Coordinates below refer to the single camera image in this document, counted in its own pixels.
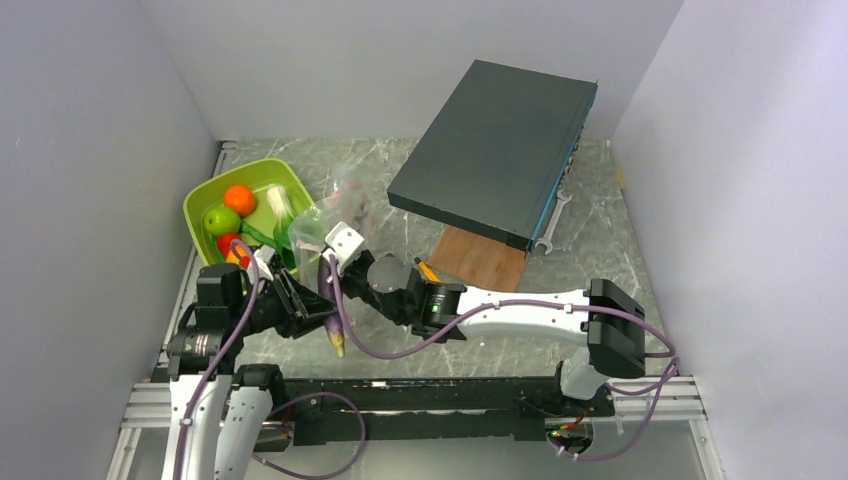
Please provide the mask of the clear pink zip top bag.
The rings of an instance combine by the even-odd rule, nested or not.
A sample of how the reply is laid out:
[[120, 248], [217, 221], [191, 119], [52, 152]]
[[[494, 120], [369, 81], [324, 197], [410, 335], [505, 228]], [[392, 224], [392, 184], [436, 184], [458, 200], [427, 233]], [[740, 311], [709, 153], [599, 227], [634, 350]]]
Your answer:
[[353, 167], [334, 167], [326, 195], [299, 214], [288, 228], [299, 280], [304, 285], [316, 285], [324, 239], [339, 222], [345, 222], [366, 240], [374, 234], [376, 208], [367, 187], [364, 175]]

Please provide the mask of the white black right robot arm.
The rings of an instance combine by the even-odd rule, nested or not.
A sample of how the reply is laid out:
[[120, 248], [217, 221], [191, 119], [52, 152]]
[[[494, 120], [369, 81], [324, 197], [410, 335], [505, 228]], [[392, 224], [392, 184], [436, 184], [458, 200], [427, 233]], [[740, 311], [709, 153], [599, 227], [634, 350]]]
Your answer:
[[544, 337], [569, 342], [575, 353], [562, 364], [551, 388], [557, 411], [574, 415], [610, 379], [638, 379], [646, 372], [643, 307], [608, 279], [584, 289], [554, 293], [511, 293], [457, 283], [434, 282], [393, 256], [364, 252], [347, 267], [326, 258], [323, 285], [338, 306], [358, 298], [421, 342], [397, 352], [379, 352], [354, 332], [346, 311], [339, 316], [354, 344], [382, 360], [411, 356], [434, 343], [477, 337]]

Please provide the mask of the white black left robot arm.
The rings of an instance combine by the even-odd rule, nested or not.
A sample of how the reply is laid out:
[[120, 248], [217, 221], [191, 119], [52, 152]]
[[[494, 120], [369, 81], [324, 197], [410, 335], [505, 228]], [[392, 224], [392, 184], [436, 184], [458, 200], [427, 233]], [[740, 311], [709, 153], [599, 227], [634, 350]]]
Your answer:
[[336, 311], [286, 270], [254, 286], [235, 264], [202, 268], [196, 300], [166, 349], [170, 421], [163, 478], [243, 478], [264, 422], [279, 417], [289, 398], [277, 365], [238, 365], [245, 337], [273, 329], [299, 338]]

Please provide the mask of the white green toy bok choy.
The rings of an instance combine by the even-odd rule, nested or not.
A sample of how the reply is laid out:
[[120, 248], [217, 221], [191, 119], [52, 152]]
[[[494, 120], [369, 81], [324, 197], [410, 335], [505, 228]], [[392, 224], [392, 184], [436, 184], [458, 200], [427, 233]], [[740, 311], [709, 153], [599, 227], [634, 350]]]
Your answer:
[[266, 200], [275, 218], [272, 236], [276, 250], [285, 267], [292, 270], [296, 267], [296, 263], [289, 237], [289, 227], [296, 218], [294, 208], [282, 185], [270, 186], [266, 192]]

